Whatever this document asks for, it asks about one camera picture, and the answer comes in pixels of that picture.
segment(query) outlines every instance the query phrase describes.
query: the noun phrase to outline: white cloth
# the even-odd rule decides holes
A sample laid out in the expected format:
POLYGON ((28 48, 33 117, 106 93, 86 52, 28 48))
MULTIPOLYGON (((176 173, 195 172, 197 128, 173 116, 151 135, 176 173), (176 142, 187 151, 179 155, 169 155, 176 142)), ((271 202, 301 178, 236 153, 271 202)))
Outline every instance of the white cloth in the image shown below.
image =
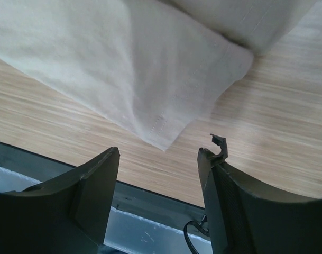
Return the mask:
POLYGON ((317 0, 171 0, 207 27, 266 53, 317 0))
POLYGON ((40 183, 36 179, 0 167, 0 193, 10 191, 21 192, 30 186, 40 183))
POLYGON ((165 150, 253 55, 154 0, 6 0, 0 58, 165 150))

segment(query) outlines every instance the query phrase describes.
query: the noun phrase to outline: wood grain surface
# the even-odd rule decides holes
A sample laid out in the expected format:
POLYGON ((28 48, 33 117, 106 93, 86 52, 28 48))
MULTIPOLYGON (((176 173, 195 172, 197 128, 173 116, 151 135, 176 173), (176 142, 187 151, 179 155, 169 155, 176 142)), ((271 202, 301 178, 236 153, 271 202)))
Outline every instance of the wood grain surface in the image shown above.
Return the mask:
POLYGON ((282 189, 322 197, 322 1, 162 152, 0 60, 0 141, 79 165, 119 147, 118 180, 203 206, 200 147, 282 189))

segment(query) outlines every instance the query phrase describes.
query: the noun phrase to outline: white surface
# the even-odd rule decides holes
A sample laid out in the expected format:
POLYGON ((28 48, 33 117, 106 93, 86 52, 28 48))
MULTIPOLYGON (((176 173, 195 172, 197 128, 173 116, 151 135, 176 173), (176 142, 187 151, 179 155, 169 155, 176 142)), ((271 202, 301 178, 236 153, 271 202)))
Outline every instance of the white surface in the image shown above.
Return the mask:
POLYGON ((40 183, 36 179, 0 167, 0 193, 10 191, 21 192, 30 186, 40 183))
POLYGON ((266 53, 317 0, 171 0, 229 39, 266 53))
POLYGON ((165 150, 253 55, 154 0, 7 0, 0 58, 165 150))
MULTIPOLYGON (((198 253, 212 254, 211 242, 188 234, 198 253)), ((111 207, 104 244, 127 254, 190 253, 183 231, 111 207)))

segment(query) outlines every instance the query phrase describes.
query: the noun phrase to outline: white fabric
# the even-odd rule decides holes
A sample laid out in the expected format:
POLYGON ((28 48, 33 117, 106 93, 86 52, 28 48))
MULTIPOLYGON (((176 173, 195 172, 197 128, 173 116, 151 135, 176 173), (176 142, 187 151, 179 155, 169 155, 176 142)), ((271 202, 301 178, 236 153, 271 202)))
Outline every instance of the white fabric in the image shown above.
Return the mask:
POLYGON ((154 0, 6 0, 0 58, 165 150, 253 55, 154 0))
POLYGON ((317 0, 171 0, 207 27, 266 53, 317 0))
POLYGON ((36 179, 0 167, 0 193, 10 191, 21 192, 30 186, 40 183, 36 179))

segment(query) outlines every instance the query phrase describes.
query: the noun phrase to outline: black cable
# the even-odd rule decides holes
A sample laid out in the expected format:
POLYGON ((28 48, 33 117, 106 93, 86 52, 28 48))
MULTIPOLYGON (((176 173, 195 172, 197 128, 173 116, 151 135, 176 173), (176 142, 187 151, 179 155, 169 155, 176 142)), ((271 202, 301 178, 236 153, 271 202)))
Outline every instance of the black cable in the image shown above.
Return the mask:
POLYGON ((202 228, 202 224, 205 222, 206 216, 203 217, 203 220, 200 224, 198 224, 196 221, 189 221, 183 228, 184 233, 184 239, 188 245, 189 250, 192 254, 199 254, 198 251, 195 249, 194 245, 192 245, 192 242, 190 241, 189 235, 188 235, 188 225, 194 226, 199 232, 201 232, 206 237, 210 237, 209 230, 204 230, 202 228))

